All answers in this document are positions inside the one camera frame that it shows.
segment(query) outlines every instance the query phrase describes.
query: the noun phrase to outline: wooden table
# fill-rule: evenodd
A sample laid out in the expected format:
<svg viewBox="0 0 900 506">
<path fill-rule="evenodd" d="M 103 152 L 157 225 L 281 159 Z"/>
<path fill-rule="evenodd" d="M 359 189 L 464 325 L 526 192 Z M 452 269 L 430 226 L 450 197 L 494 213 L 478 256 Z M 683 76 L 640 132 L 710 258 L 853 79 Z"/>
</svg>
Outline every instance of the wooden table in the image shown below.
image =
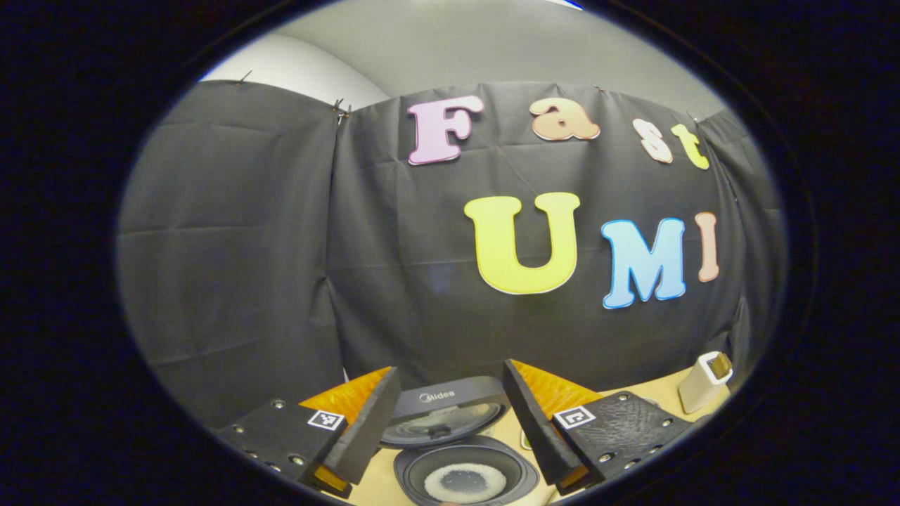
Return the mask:
<svg viewBox="0 0 900 506">
<path fill-rule="evenodd" d="M 625 386 L 614 390 L 600 392 L 601 395 L 610 395 L 620 390 L 627 390 L 635 395 L 645 399 L 656 401 L 660 406 L 676 416 L 687 421 L 694 421 L 699 417 L 711 413 L 716 410 L 725 399 L 728 398 L 727 388 L 721 388 L 715 398 L 703 407 L 700 411 L 691 414 L 685 413 L 681 408 L 681 400 L 678 395 L 678 385 L 687 377 L 690 368 L 679 371 L 673 375 L 664 376 L 653 381 Z M 522 457 L 538 469 L 535 456 L 530 450 L 526 450 L 521 445 L 522 428 L 518 424 L 516 414 L 510 410 L 497 424 L 481 433 L 484 436 L 502 441 L 507 446 L 515 449 Z M 394 475 L 393 461 L 399 450 L 383 448 L 372 458 L 368 468 L 365 470 L 363 480 L 359 485 L 354 487 L 347 499 L 351 504 L 359 506 L 414 506 L 410 498 L 403 493 L 397 478 Z M 547 485 L 544 478 L 541 477 L 537 486 L 527 496 L 513 501 L 509 506 L 545 506 L 550 502 L 558 501 L 560 498 L 556 487 Z"/>
</svg>

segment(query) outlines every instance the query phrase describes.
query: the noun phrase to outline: ceiling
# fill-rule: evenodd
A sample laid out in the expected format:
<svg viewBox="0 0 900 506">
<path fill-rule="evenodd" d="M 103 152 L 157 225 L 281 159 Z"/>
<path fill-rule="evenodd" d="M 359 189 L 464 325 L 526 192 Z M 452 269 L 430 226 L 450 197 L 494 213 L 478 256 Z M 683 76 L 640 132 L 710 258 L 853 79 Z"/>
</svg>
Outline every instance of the ceiling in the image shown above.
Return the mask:
<svg viewBox="0 0 900 506">
<path fill-rule="evenodd" d="M 277 31 L 325 50 L 390 96 L 495 81 L 592 84 L 703 118 L 725 103 L 613 23 L 545 0 L 344 0 Z"/>
</svg>

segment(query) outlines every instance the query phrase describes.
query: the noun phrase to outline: blue letter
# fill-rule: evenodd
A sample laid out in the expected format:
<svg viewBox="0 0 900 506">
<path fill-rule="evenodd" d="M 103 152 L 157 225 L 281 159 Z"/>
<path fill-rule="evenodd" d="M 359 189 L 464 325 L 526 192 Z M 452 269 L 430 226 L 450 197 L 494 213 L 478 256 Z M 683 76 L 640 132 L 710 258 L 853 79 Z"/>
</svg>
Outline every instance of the blue letter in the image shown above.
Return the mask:
<svg viewBox="0 0 900 506">
<path fill-rule="evenodd" d="M 609 295 L 603 298 L 603 307 L 627 307 L 635 301 L 628 283 L 629 274 L 634 276 L 634 284 L 644 302 L 650 299 L 657 279 L 660 279 L 657 299 L 681 297 L 685 292 L 681 259 L 683 233 L 683 221 L 675 218 L 660 221 L 653 251 L 650 251 L 633 221 L 616 220 L 604 224 L 600 234 L 612 245 L 613 286 Z"/>
</svg>

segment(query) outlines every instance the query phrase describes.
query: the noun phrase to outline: letter u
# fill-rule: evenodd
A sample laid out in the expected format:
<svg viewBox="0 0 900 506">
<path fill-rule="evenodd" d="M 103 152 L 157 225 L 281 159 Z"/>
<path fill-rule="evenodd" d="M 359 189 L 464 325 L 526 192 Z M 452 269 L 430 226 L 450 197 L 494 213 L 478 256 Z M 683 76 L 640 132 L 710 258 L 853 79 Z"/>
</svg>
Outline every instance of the letter u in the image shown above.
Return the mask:
<svg viewBox="0 0 900 506">
<path fill-rule="evenodd" d="M 550 225 L 550 260 L 542 267 L 522 267 L 516 254 L 513 217 L 522 210 L 516 197 L 475 199 L 464 212 L 475 224 L 475 256 L 484 281 L 505 294 L 543 294 L 559 288 L 575 272 L 578 245 L 573 212 L 581 205 L 577 195 L 540 194 L 535 206 L 547 213 Z"/>
</svg>

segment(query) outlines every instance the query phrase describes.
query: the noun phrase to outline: black fabric backdrop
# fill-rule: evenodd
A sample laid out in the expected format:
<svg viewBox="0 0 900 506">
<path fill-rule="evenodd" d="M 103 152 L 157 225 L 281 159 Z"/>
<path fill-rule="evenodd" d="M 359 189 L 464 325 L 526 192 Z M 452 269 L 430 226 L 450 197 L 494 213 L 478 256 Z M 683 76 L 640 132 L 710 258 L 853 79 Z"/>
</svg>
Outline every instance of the black fabric backdrop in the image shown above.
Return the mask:
<svg viewBox="0 0 900 506">
<path fill-rule="evenodd" d="M 413 104 L 477 95 L 459 158 L 412 166 Z M 594 140 L 541 140 L 528 106 L 581 104 Z M 632 120 L 654 123 L 669 165 Z M 701 139 L 710 168 L 670 128 Z M 778 164 L 770 164 L 777 169 Z M 578 266 L 547 294 L 488 286 L 475 259 L 472 199 L 511 195 L 521 263 L 551 253 L 538 194 L 579 196 Z M 700 283 L 694 216 L 712 212 L 720 273 Z M 679 298 L 608 310 L 607 221 L 648 243 L 663 218 L 685 223 Z M 721 349 L 739 385 L 765 348 L 787 275 L 787 239 L 767 163 L 740 122 L 700 123 L 593 86 L 448 87 L 353 111 L 259 84 L 198 84 L 149 137 L 127 189 L 118 239 L 127 316 L 160 381 L 220 427 L 273 396 L 298 400 L 398 366 L 405 389 L 498 375 L 513 357 L 602 390 L 641 383 Z"/>
</svg>

